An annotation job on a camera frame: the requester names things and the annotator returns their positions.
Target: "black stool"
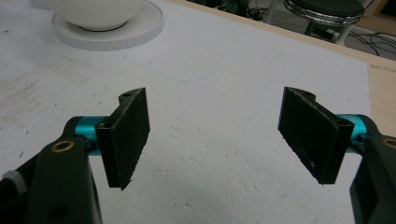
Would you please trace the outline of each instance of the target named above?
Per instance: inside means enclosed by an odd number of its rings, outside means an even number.
[[[358,22],[364,13],[364,7],[358,0],[285,0],[285,7],[297,16],[309,20],[305,30],[310,35],[314,25],[348,26]],[[340,33],[344,43],[351,26]]]

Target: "white bowl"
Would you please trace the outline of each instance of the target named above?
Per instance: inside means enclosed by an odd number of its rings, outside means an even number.
[[[142,0],[44,0],[65,21],[90,31],[122,26],[142,5]]]

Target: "floor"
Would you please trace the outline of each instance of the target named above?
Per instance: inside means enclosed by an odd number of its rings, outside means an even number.
[[[274,26],[291,30],[303,34],[308,25],[308,21],[301,19],[289,12],[275,11],[273,17]],[[345,46],[379,57],[396,61],[396,37],[389,35],[375,35],[375,32],[355,26],[346,38]]]
[[[236,0],[225,0],[223,2],[225,4],[220,9],[232,13],[235,11]],[[253,20],[263,22],[270,4],[271,0],[250,0],[247,15]],[[274,12],[272,25],[303,34],[308,21],[288,12],[279,2]],[[329,29],[327,32],[332,34],[334,30]],[[323,41],[329,41],[319,35],[313,36],[321,38]],[[345,46],[396,61],[396,36],[376,34],[374,31],[355,26],[346,38]]]

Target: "screw hole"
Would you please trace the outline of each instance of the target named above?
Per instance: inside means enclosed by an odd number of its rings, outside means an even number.
[[[384,143],[386,145],[388,145],[389,147],[396,148],[396,140],[387,138],[387,139],[384,140]]]
[[[64,152],[71,149],[74,146],[72,141],[62,141],[52,146],[51,150],[53,152]]]
[[[63,204],[55,207],[52,211],[49,212],[50,220],[59,220],[65,217],[69,213],[69,206]]]

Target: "black cable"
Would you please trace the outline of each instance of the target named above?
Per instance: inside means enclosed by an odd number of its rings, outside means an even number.
[[[353,32],[353,31],[351,31],[351,33],[352,33],[353,35],[348,35],[348,36],[353,37],[353,38],[359,40],[362,44],[366,44],[366,45],[370,46],[370,47],[375,51],[376,56],[379,56],[379,52],[378,52],[378,50],[376,50],[376,48],[373,46],[373,44],[369,43],[366,39],[364,39],[363,37],[361,37],[361,35],[358,35],[358,34],[356,34],[356,33]]]
[[[396,49],[395,46],[391,45],[390,43],[388,43],[388,42],[386,42],[386,41],[374,42],[374,41],[373,41],[373,37],[379,38],[379,36],[378,36],[378,35],[370,35],[370,42],[371,42],[376,48],[382,49],[382,50],[387,51],[387,52],[390,52],[390,53],[396,53],[396,51],[392,51],[392,50],[389,50],[389,49],[381,48],[381,47],[379,47],[377,44],[385,44],[385,45],[388,45],[388,46],[390,46],[390,47]]]
[[[396,45],[396,40],[393,40],[393,39],[390,39],[388,37],[382,36],[380,33],[375,33],[374,35],[377,38],[380,38],[380,39],[382,39],[382,40],[384,40],[386,42],[390,42],[390,43]]]
[[[379,32],[377,32],[376,34],[377,34],[377,35],[389,35],[389,36],[392,36],[392,37],[395,37],[395,38],[396,38],[396,35],[384,34],[384,33],[379,33]]]
[[[250,7],[247,9],[247,15],[250,19],[254,21],[262,21],[262,16],[266,15],[268,12],[268,8],[266,7]]]
[[[374,0],[372,0],[369,5],[367,5],[367,7],[369,7],[372,3],[374,2]]]

